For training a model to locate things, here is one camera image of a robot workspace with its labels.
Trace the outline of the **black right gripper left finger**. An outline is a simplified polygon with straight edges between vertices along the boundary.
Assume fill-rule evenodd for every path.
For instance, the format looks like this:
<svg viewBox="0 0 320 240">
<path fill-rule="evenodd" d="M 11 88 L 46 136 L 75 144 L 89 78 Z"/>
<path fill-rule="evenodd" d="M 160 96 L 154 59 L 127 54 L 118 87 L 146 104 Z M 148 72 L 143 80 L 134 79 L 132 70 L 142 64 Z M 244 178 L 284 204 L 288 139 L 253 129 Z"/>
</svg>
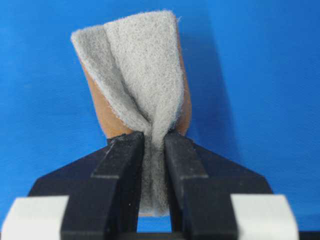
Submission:
<svg viewBox="0 0 320 240">
<path fill-rule="evenodd" d="M 134 232 L 144 152 L 144 134 L 135 131 L 38 178 L 14 200 L 1 239 L 109 240 Z"/>
</svg>

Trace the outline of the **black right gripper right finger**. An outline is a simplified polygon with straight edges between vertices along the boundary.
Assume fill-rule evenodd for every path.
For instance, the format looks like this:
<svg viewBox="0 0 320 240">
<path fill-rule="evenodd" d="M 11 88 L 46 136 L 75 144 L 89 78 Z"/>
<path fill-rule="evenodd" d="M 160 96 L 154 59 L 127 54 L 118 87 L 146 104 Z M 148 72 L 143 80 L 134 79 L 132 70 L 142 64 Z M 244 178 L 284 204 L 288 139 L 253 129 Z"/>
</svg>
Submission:
<svg viewBox="0 0 320 240">
<path fill-rule="evenodd" d="M 266 178 L 176 132 L 165 136 L 175 240 L 298 240 L 287 198 Z"/>
</svg>

